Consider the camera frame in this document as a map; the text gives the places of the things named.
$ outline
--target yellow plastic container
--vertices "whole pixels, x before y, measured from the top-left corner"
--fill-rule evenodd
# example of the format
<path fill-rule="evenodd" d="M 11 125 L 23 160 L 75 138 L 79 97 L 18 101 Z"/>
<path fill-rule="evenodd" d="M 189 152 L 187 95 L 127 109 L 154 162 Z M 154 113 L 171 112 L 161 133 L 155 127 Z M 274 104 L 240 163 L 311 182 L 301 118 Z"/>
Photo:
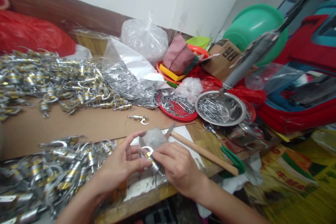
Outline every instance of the yellow plastic container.
<path fill-rule="evenodd" d="M 186 77 L 186 75 L 177 76 L 172 71 L 168 70 L 163 64 L 160 65 L 160 70 L 172 78 L 174 81 L 182 80 Z"/>

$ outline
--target hand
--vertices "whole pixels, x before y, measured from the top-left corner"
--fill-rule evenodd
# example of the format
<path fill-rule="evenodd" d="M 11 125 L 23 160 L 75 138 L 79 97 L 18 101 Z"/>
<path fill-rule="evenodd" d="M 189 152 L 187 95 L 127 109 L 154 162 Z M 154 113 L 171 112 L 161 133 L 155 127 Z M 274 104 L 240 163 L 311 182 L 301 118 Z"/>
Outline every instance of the hand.
<path fill-rule="evenodd" d="M 96 182 L 99 194 L 113 191 L 132 173 L 141 172 L 145 167 L 152 164 L 151 160 L 140 158 L 139 151 L 141 147 L 139 145 L 130 146 L 134 138 L 143 136 L 145 133 L 145 131 L 138 131 L 127 136 L 93 175 L 91 180 Z"/>
<path fill-rule="evenodd" d="M 190 152 L 176 142 L 165 143 L 153 152 L 153 157 L 164 166 L 169 183 L 184 196 L 196 200 L 208 178 L 198 169 Z"/>

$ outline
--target wooden table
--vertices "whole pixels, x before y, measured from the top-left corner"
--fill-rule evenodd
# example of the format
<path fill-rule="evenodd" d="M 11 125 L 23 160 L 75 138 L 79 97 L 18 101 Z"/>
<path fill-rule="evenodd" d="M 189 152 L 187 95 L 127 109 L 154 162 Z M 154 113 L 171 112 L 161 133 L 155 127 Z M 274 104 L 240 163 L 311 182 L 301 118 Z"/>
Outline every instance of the wooden table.
<path fill-rule="evenodd" d="M 210 132 L 204 130 L 202 127 L 202 121 L 200 119 L 197 119 L 195 124 L 186 125 L 186 127 L 195 144 L 202 146 L 203 148 L 212 152 L 218 158 L 232 164 L 231 160 L 224 158 L 223 152 L 221 151 L 222 141 L 218 140 L 216 136 Z M 277 145 L 280 142 L 279 138 L 275 137 L 272 133 L 271 135 L 273 136 L 273 139 L 268 142 L 269 148 Z M 237 156 L 241 160 L 245 160 L 256 152 L 258 151 L 243 151 Z M 206 176 L 211 177 L 223 170 L 221 167 L 212 163 L 203 156 L 201 156 L 201 158 L 205 166 L 203 173 Z M 162 184 L 157 188 L 138 197 L 134 197 L 126 202 L 121 202 L 119 200 L 119 202 L 114 202 L 108 209 L 101 211 L 96 219 L 96 223 L 116 223 L 170 196 L 173 196 L 177 192 L 178 191 L 171 184 Z"/>

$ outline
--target finger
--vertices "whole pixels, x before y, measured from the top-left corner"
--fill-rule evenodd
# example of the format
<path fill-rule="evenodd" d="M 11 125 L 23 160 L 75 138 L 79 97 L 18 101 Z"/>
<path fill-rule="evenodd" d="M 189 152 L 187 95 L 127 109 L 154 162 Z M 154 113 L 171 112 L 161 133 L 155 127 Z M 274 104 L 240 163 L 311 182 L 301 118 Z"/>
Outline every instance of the finger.
<path fill-rule="evenodd" d="M 158 151 L 161 154 L 165 154 L 174 159 L 176 159 L 180 153 L 173 143 L 165 143 L 161 145 L 159 148 L 156 148 L 155 151 Z"/>
<path fill-rule="evenodd" d="M 137 131 L 132 133 L 131 135 L 128 135 L 124 141 L 121 142 L 120 146 L 122 146 L 124 149 L 126 149 L 131 142 L 134 140 L 134 138 L 138 136 L 143 136 L 146 133 L 146 131 Z"/>
<path fill-rule="evenodd" d="M 129 159 L 127 158 L 127 160 L 135 160 L 135 159 L 138 159 L 138 158 L 140 158 L 140 155 L 139 155 L 139 153 L 135 153 L 135 154 L 132 154 L 130 157 L 129 157 Z"/>
<path fill-rule="evenodd" d="M 139 153 L 140 152 L 141 147 L 140 147 L 140 145 L 131 145 L 129 147 L 129 149 L 130 149 L 130 151 L 131 151 L 132 154 L 135 154 L 135 153 Z"/>
<path fill-rule="evenodd" d="M 175 168 L 175 163 L 176 163 L 173 158 L 167 155 L 164 155 L 158 151 L 153 152 L 153 157 L 156 161 L 161 163 L 167 171 L 173 173 L 174 168 Z"/>
<path fill-rule="evenodd" d="M 141 147 L 139 145 L 131 145 L 126 149 L 126 157 L 135 154 L 135 153 L 139 153 L 141 150 Z"/>
<path fill-rule="evenodd" d="M 127 170 L 130 174 L 142 170 L 152 164 L 152 161 L 150 159 L 147 159 L 145 157 L 138 158 L 132 161 L 127 162 Z"/>
<path fill-rule="evenodd" d="M 176 152 L 179 152 L 183 155 L 187 155 L 189 153 L 188 149 L 178 142 L 172 142 L 171 145 Z"/>

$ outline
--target stainless steel bowl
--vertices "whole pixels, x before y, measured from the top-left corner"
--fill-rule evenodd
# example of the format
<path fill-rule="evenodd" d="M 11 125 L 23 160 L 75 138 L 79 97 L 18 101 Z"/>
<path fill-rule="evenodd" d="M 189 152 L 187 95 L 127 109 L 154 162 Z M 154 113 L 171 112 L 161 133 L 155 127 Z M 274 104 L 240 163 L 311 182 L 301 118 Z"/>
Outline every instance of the stainless steel bowl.
<path fill-rule="evenodd" d="M 225 122 L 218 120 L 210 119 L 206 116 L 207 113 L 204 113 L 200 108 L 200 103 L 204 102 L 205 98 L 211 98 L 214 94 L 217 94 L 218 91 L 208 91 L 201 94 L 195 102 L 195 108 L 197 113 L 203 120 L 207 121 L 208 123 L 218 125 L 218 126 L 235 126 L 241 123 L 246 117 L 246 106 L 237 96 L 234 96 L 230 93 L 224 93 L 221 97 L 218 98 L 218 103 L 222 109 L 222 118 L 227 118 Z"/>

